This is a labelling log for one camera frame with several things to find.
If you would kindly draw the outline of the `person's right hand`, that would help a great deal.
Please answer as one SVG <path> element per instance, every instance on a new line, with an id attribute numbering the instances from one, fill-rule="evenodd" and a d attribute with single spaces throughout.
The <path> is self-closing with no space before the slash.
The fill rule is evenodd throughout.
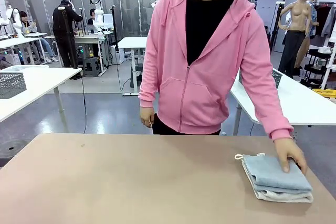
<path id="1" fill-rule="evenodd" d="M 154 116 L 155 111 L 153 107 L 140 107 L 140 121 L 144 126 L 152 128 L 152 125 L 154 124 Z"/>

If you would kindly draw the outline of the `person's left hand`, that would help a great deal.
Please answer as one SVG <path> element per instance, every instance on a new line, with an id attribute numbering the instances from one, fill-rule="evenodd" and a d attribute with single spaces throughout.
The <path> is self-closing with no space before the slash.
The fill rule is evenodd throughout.
<path id="1" fill-rule="evenodd" d="M 278 154 L 280 165 L 285 173 L 290 170 L 288 158 L 292 158 L 299 166 L 301 172 L 305 175 L 308 165 L 303 151 L 291 138 L 279 138 L 274 140 L 274 145 Z"/>

